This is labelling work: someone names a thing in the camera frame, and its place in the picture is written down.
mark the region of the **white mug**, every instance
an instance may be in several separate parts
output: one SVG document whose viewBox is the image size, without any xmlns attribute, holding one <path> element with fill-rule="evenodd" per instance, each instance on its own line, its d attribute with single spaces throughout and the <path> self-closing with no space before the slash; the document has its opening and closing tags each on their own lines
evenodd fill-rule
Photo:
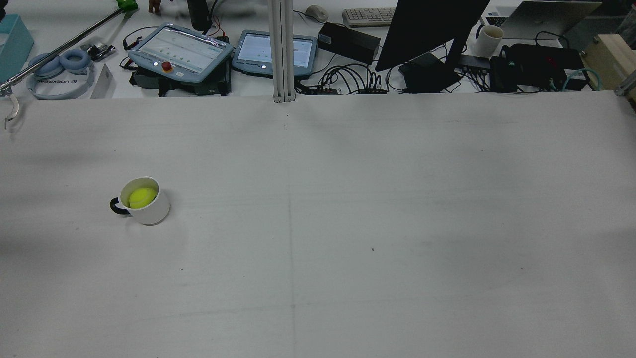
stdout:
<svg viewBox="0 0 636 358">
<path fill-rule="evenodd" d="M 473 54 L 478 57 L 490 57 L 504 38 L 504 31 L 495 25 L 486 25 L 477 33 L 473 45 Z"/>
<path fill-rule="evenodd" d="M 130 207 L 129 197 L 133 191 L 140 188 L 150 188 L 157 191 L 157 195 L 148 205 L 133 209 Z M 168 197 L 161 190 L 159 183 L 150 176 L 142 176 L 140 178 L 129 181 L 121 190 L 118 197 L 111 200 L 111 209 L 115 214 L 119 215 L 131 215 L 136 221 L 144 225 L 154 225 L 168 215 L 170 211 L 170 201 Z"/>
</svg>

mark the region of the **blue headphones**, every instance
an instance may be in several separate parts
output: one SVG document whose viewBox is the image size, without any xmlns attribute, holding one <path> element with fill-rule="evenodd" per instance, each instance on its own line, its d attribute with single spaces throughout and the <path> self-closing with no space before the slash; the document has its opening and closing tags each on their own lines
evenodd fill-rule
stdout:
<svg viewBox="0 0 636 358">
<path fill-rule="evenodd" d="M 32 66 L 47 55 L 40 54 L 33 57 L 29 61 L 29 66 Z M 36 86 L 39 81 L 55 77 L 64 70 L 74 75 L 86 75 L 86 82 L 78 88 L 62 94 L 44 95 L 36 92 Z M 83 95 L 93 85 L 94 81 L 95 71 L 93 70 L 93 61 L 90 59 L 89 54 L 82 50 L 69 50 L 60 56 L 55 56 L 51 61 L 35 71 L 27 80 L 27 88 L 37 99 L 75 99 Z"/>
</svg>

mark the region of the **touchscreen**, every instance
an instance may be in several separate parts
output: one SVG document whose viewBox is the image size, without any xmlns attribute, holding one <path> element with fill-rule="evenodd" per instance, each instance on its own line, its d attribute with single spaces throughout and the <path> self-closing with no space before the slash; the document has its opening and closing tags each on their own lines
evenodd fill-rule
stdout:
<svg viewBox="0 0 636 358">
<path fill-rule="evenodd" d="M 311 53 L 311 41 L 294 39 L 294 66 L 309 66 Z M 245 61 L 271 62 L 272 49 L 269 36 L 247 34 L 238 58 Z"/>
<path fill-rule="evenodd" d="M 165 27 L 143 44 L 139 51 L 201 73 L 223 49 L 185 32 Z"/>
</svg>

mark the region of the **yellow tennis ball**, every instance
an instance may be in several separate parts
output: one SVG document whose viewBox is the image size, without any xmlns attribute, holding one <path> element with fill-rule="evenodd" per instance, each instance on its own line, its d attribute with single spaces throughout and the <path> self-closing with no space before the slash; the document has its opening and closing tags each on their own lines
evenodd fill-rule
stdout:
<svg viewBox="0 0 636 358">
<path fill-rule="evenodd" d="M 128 207 L 131 209 L 141 209 L 155 200 L 157 191 L 152 188 L 139 188 L 128 197 Z"/>
</svg>

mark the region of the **computer mouse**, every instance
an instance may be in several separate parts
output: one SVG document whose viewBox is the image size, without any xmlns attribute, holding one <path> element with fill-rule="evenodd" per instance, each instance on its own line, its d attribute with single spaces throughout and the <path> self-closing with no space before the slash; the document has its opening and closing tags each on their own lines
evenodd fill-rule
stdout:
<svg viewBox="0 0 636 358">
<path fill-rule="evenodd" d="M 319 22 L 327 22 L 327 20 L 329 19 L 327 10 L 321 8 L 318 5 L 310 5 L 307 10 L 305 10 L 305 15 L 313 17 Z"/>
</svg>

